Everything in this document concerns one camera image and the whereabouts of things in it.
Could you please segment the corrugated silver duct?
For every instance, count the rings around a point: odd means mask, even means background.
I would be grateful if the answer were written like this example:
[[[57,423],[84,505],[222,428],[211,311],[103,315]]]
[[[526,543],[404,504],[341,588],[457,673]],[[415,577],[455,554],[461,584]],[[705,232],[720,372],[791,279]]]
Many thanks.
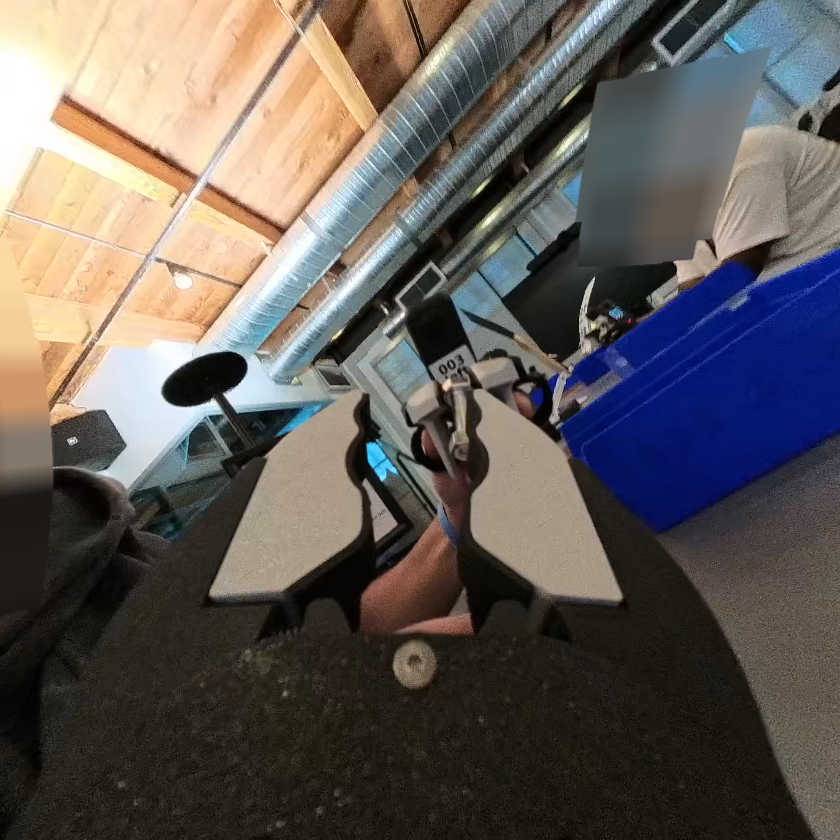
[[[561,5],[470,2],[204,333],[196,352],[255,352]]]

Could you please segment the spiral silver duct pipe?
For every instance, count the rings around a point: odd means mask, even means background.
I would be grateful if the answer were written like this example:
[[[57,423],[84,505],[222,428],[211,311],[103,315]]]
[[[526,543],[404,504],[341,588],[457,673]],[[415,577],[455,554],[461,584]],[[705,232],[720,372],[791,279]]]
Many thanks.
[[[561,32],[467,143],[433,171],[390,227],[340,275],[313,313],[268,352],[263,363],[270,378],[291,383],[654,4],[595,2]]]

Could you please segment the person's left forearm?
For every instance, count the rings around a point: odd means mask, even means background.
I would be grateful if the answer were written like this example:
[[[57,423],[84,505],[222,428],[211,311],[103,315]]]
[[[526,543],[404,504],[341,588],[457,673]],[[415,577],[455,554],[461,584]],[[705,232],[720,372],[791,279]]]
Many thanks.
[[[369,636],[472,636],[471,616],[455,614],[463,589],[459,548],[447,541],[436,517],[408,554],[366,587],[360,631]]]

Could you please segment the black light stand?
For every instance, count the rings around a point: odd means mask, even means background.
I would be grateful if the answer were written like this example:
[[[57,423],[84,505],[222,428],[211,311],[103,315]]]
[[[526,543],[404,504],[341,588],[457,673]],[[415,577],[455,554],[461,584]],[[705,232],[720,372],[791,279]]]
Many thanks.
[[[221,408],[244,447],[241,453],[223,461],[224,471],[230,478],[235,478],[243,465],[259,456],[256,438],[227,398],[227,393],[242,383],[247,372],[246,358],[236,352],[207,353],[182,364],[161,387],[161,395],[170,405],[195,407],[215,402]]]

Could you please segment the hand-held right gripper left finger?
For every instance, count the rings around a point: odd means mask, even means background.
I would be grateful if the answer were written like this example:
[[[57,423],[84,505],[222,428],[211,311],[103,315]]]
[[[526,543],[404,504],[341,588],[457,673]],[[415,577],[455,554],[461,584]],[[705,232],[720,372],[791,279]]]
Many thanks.
[[[364,460],[369,398],[347,392],[296,427],[265,457],[210,600],[268,603],[293,595],[360,550],[374,560]]]

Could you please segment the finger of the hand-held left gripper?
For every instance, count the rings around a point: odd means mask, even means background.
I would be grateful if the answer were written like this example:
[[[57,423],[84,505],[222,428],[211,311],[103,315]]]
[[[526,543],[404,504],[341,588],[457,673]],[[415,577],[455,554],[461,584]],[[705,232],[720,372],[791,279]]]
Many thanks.
[[[518,357],[498,355],[468,365],[469,378],[474,388],[493,394],[512,394],[524,382],[526,372]]]
[[[455,460],[449,453],[448,445],[452,429],[452,410],[447,400],[446,383],[431,381],[412,394],[403,408],[407,424],[413,431],[411,450],[414,460],[432,472],[445,467],[450,474],[455,473]],[[430,462],[421,446],[422,429],[432,436],[439,457],[443,464]]]

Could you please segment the person's left hand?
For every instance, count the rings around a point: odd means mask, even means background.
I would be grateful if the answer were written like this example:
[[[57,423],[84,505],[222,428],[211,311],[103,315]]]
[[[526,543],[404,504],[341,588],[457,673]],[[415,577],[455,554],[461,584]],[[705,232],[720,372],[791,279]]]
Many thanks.
[[[443,464],[439,457],[435,442],[429,431],[422,429],[421,446],[424,456],[436,465]],[[433,472],[432,480],[439,499],[447,508],[447,515],[456,518],[460,513],[467,510],[471,497],[472,482],[469,475],[467,463],[455,462],[455,473],[450,474],[444,467],[443,470]]]

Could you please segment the black loudspeaker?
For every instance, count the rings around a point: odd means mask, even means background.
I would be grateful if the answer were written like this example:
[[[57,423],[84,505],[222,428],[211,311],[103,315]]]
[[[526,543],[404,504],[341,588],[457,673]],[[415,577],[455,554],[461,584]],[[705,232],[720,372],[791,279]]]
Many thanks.
[[[54,467],[103,471],[127,443],[106,410],[87,411],[51,426]]]

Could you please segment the wooden document stand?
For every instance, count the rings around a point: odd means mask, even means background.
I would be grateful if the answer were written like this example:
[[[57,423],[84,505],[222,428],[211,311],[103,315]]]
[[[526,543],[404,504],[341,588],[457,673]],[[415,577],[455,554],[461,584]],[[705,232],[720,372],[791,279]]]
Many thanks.
[[[557,374],[571,375],[572,369],[568,365],[564,364],[560,360],[557,360],[555,356],[542,351],[540,347],[530,338],[504,328],[486,318],[482,318],[471,311],[462,310],[461,313],[474,324],[514,342],[521,350],[526,351],[536,359],[540,360],[540,362],[547,368],[551,369],[551,371]]]

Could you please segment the steel hex bolt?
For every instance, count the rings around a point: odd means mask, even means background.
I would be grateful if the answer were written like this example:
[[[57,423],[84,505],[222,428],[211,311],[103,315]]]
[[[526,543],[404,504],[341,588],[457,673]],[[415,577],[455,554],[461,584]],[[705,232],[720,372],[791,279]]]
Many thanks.
[[[450,439],[455,431],[469,436],[469,405],[472,392],[469,381],[453,377],[447,381],[445,390],[453,416]]]

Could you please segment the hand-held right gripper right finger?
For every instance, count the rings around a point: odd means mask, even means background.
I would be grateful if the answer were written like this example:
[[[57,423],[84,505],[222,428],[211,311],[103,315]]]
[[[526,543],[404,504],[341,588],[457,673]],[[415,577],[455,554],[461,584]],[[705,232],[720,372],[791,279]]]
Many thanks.
[[[619,606],[624,595],[574,478],[549,435],[487,391],[474,391],[487,456],[471,500],[470,534],[553,602]]]

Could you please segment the blue plastic bin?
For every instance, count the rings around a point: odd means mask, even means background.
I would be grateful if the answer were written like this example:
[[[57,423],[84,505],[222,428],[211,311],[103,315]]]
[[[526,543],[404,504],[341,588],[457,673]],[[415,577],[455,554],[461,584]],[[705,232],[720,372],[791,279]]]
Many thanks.
[[[665,532],[839,427],[838,250],[754,281],[592,395],[560,432],[625,507]]]
[[[702,319],[757,278],[756,272],[737,262],[721,266],[695,287],[681,291],[620,339],[585,357],[574,367],[565,389],[592,385],[610,373],[629,375],[685,338]]]

